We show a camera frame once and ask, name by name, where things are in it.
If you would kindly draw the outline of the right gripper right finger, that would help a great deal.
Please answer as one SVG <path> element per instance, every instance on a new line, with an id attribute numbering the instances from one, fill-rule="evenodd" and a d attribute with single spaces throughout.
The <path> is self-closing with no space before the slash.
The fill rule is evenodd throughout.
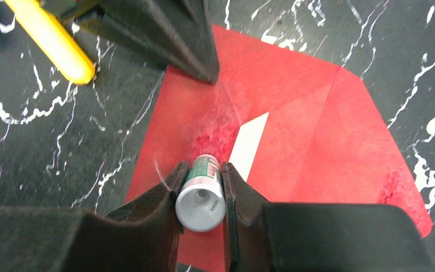
<path id="1" fill-rule="evenodd" d="M 435 271 L 396 206 L 270 202 L 233 164 L 221 175 L 226 271 Z"/>

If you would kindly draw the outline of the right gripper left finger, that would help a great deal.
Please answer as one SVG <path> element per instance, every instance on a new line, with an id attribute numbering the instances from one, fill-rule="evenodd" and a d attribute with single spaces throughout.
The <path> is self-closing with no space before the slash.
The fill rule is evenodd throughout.
<path id="1" fill-rule="evenodd" d="M 106 216 L 83 209 L 0 207 L 0 271 L 176 271 L 184 229 L 174 210 L 188 172 Z"/>

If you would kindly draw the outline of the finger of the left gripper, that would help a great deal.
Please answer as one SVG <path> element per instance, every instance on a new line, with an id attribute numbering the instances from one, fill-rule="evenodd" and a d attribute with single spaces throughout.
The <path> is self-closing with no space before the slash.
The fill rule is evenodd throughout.
<path id="1" fill-rule="evenodd" d="M 75 19 L 86 31 L 215 84 L 220 64 L 207 1 L 101 1 Z"/>

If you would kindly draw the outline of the green white glue stick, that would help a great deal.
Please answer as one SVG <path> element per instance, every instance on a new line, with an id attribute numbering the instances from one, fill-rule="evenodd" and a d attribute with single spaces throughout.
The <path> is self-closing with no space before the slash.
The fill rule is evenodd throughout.
<path id="1" fill-rule="evenodd" d="M 180 223 L 194 232 L 208 232 L 223 221 L 224 189 L 221 168 L 214 156 L 203 154 L 192 162 L 175 210 Z"/>

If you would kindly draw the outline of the beige letter paper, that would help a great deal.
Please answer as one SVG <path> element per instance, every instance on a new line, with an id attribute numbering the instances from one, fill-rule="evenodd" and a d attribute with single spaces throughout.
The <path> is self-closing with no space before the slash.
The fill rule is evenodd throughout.
<path id="1" fill-rule="evenodd" d="M 266 112 L 240 126 L 228 162 L 232 163 L 242 179 L 247 182 L 259 143 L 266 126 Z"/>

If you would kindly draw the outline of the red envelope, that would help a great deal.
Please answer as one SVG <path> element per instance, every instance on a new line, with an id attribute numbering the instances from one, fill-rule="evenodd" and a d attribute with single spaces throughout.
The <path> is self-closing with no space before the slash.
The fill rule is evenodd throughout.
<path id="1" fill-rule="evenodd" d="M 240 126 L 269 112 L 246 182 L 268 201 L 391 205 L 421 240 L 431 231 L 410 170 L 357 76 L 217 25 L 212 32 L 219 79 L 209 85 L 165 72 L 128 201 L 203 154 L 222 170 Z M 208 232 L 184 227 L 178 262 L 226 271 L 224 219 Z"/>

